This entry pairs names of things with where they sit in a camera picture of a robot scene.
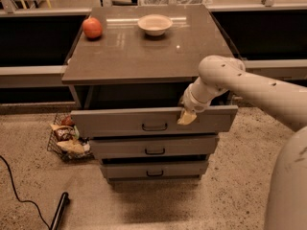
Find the black cable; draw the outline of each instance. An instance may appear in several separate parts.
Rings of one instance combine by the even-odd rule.
[[[33,202],[33,201],[30,201],[30,200],[20,200],[18,194],[17,194],[17,191],[16,191],[16,188],[15,188],[15,185],[13,183],[13,179],[12,179],[12,171],[11,171],[11,168],[10,168],[10,165],[9,163],[7,162],[7,160],[5,160],[5,158],[3,156],[0,155],[0,158],[3,160],[3,162],[6,164],[6,166],[8,167],[8,171],[9,171],[9,174],[10,174],[10,178],[11,178],[11,183],[12,183],[12,188],[13,188],[13,192],[15,193],[15,196],[16,198],[18,199],[19,202],[21,203],[33,203],[34,206],[37,208],[38,210],[38,213],[39,213],[39,216],[40,218],[42,219],[42,221],[45,223],[45,225],[48,227],[48,229],[50,229],[50,226],[48,225],[48,223],[46,222],[46,220],[44,220],[44,218],[42,217],[41,213],[40,213],[40,210],[39,210],[39,207],[38,205]]]

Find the white bowl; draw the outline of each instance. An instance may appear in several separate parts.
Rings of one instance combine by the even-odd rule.
[[[150,14],[141,17],[137,24],[147,35],[158,36],[163,35],[173,25],[173,21],[164,15]]]

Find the drawer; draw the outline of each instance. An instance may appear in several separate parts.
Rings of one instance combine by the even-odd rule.
[[[183,162],[174,164],[140,164],[140,165],[101,165],[104,178],[108,181],[127,179],[162,179],[198,177],[205,173],[207,161]]]
[[[90,140],[96,159],[181,156],[214,153],[218,135],[150,136]]]
[[[75,110],[72,119],[82,137],[218,133],[229,131],[236,105],[209,106],[188,126],[177,120],[182,107]]]

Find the concrete floor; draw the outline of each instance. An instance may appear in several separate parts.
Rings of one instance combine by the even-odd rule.
[[[118,182],[109,185],[98,162],[65,164],[47,151],[63,106],[1,105],[0,154],[12,168],[21,199],[35,201],[51,224],[68,192],[60,229],[262,229],[272,168],[293,134],[255,107],[240,107],[201,180]],[[0,229],[46,229],[36,208],[19,203],[0,162]]]

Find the wire basket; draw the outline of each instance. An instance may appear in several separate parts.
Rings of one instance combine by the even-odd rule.
[[[53,124],[60,126],[61,120],[63,120],[67,116],[68,116],[67,113],[57,113]],[[80,138],[79,141],[82,145],[84,145],[84,144],[88,144],[89,139],[88,138]],[[64,162],[83,161],[83,160],[88,160],[88,159],[94,159],[94,155],[91,152],[91,150],[85,151],[82,154],[69,153],[67,151],[64,151],[60,146],[58,146],[57,142],[58,142],[58,139],[57,139],[54,131],[51,130],[47,150],[56,153]]]

